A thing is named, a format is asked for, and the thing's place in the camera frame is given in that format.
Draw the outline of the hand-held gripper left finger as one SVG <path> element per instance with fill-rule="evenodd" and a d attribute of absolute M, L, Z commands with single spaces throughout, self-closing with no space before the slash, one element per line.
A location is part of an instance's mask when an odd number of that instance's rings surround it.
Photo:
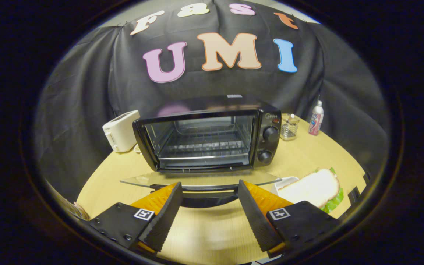
<path fill-rule="evenodd" d="M 160 252 L 183 200 L 180 182 L 127 205 L 116 203 L 89 221 L 107 239 L 129 250 Z"/>

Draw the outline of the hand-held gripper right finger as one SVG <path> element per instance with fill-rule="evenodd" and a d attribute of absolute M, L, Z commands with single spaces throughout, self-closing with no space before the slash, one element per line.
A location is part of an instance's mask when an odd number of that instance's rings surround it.
<path fill-rule="evenodd" d="M 247 181 L 239 181 L 238 198 L 260 249 L 270 258 L 311 255 L 340 226 L 340 220 L 308 201 L 293 204 Z"/>

